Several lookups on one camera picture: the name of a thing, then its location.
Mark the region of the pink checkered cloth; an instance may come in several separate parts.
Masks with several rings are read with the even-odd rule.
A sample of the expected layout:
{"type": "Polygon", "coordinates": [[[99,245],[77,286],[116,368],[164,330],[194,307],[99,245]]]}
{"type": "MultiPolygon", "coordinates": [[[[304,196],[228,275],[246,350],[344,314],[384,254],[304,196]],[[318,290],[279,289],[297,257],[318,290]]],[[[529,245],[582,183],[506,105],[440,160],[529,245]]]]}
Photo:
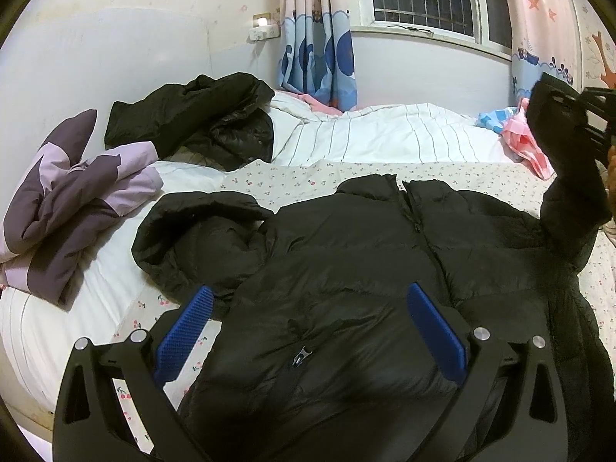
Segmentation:
{"type": "Polygon", "coordinates": [[[516,112],[504,122],[501,136],[506,146],[516,156],[520,156],[534,174],[543,181],[548,181],[553,176],[554,170],[528,125],[526,119],[528,103],[527,97],[519,100],[516,112]]]}

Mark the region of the light blue patterned cloth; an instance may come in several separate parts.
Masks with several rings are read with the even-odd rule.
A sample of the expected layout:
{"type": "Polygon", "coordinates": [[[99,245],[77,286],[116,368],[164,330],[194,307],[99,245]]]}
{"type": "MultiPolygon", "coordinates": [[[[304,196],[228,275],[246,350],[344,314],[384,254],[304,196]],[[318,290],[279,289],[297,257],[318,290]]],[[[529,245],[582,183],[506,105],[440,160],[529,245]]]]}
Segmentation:
{"type": "Polygon", "coordinates": [[[491,110],[491,112],[480,113],[478,115],[476,125],[482,128],[487,128],[490,131],[494,131],[495,134],[500,135],[503,131],[504,125],[509,118],[512,118],[516,114],[516,109],[513,106],[505,107],[500,110],[491,110]]]}

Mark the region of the blue pink cartoon curtain right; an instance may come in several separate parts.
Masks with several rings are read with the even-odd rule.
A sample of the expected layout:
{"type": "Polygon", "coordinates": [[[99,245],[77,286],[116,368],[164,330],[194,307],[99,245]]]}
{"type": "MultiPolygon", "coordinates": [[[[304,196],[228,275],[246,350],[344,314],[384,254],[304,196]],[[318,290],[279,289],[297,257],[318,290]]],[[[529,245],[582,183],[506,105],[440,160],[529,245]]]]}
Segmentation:
{"type": "Polygon", "coordinates": [[[546,73],[579,88],[578,19],[572,0],[507,0],[512,25],[512,84],[516,100],[546,73]]]}

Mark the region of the blue pink cartoon curtain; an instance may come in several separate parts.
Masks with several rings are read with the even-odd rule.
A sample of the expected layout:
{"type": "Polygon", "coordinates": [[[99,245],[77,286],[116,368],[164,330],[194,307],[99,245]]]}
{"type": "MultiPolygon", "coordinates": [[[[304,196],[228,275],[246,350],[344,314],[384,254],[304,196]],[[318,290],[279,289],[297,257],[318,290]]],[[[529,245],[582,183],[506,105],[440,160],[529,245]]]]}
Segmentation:
{"type": "Polygon", "coordinates": [[[357,106],[349,0],[281,0],[278,84],[347,112],[357,106]]]}
{"type": "Polygon", "coordinates": [[[572,0],[507,0],[512,25],[512,84],[516,100],[546,73],[579,88],[578,19],[572,0]]]}

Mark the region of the white striped duvet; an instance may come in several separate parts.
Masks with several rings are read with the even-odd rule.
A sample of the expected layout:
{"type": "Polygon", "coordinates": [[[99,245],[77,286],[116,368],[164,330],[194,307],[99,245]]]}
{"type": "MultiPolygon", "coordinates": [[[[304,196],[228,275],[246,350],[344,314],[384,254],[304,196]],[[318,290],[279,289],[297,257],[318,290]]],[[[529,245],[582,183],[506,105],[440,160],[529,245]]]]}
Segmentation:
{"type": "Polygon", "coordinates": [[[264,107],[274,126],[271,161],[513,164],[499,135],[470,116],[431,103],[384,104],[333,116],[279,92],[264,107]]]}

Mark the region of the pink pillow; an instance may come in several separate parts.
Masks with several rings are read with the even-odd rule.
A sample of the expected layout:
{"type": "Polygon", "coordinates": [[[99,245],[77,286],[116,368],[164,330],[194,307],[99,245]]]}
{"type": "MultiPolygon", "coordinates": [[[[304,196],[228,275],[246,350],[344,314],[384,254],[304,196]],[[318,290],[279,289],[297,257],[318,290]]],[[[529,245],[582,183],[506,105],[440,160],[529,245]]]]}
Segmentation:
{"type": "Polygon", "coordinates": [[[308,104],[314,113],[322,113],[328,116],[341,116],[343,114],[337,107],[324,104],[309,94],[295,94],[295,97],[308,104]]]}

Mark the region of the crumpled black jacket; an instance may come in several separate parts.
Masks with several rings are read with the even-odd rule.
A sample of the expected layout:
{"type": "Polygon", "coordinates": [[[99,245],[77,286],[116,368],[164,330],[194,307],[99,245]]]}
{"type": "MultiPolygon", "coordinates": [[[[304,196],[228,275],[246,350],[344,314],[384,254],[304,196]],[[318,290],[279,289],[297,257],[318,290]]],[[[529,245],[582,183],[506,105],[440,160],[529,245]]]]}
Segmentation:
{"type": "Polygon", "coordinates": [[[163,85],[135,103],[113,103],[104,145],[149,141],[161,160],[185,147],[226,171],[269,163],[274,125],[264,107],[274,95],[265,81],[243,72],[163,85]]]}

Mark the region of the blue pink cartoon curtain left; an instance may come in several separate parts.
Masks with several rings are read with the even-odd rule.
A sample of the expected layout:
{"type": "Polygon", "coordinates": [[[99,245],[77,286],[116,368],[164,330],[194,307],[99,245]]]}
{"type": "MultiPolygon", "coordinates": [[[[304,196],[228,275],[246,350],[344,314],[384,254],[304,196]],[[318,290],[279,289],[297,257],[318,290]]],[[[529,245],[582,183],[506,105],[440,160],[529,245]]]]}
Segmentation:
{"type": "Polygon", "coordinates": [[[281,0],[278,84],[347,112],[357,106],[349,0],[281,0]]]}

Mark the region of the grey padded headboard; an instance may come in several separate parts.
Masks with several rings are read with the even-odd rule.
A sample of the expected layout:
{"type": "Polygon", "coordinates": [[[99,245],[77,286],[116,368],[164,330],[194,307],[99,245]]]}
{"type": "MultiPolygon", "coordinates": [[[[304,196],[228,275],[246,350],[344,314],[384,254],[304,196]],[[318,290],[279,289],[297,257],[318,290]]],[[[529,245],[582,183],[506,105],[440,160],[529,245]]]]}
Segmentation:
{"type": "Polygon", "coordinates": [[[144,8],[15,27],[1,48],[1,202],[57,124],[97,110],[85,152],[99,153],[113,102],[210,72],[208,41],[205,20],[144,8]]]}

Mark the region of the orange tree wall decal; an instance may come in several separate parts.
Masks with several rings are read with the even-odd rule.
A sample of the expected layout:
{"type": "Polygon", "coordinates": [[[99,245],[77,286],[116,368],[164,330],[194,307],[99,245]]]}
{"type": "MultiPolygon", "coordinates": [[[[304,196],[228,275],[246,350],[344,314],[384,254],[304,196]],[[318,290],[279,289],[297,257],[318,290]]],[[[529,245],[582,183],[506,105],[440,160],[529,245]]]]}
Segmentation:
{"type": "Polygon", "coordinates": [[[584,38],[585,85],[615,88],[615,47],[600,30],[584,38]]]}

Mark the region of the white wall socket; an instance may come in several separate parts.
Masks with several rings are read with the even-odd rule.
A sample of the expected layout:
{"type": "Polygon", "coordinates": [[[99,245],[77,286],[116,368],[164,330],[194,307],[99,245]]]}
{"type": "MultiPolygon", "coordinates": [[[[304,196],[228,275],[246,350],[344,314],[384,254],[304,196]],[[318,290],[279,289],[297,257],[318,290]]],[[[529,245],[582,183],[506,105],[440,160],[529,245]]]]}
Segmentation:
{"type": "Polygon", "coordinates": [[[249,42],[257,43],[279,37],[280,25],[271,13],[257,13],[253,16],[253,26],[248,31],[249,42]]]}

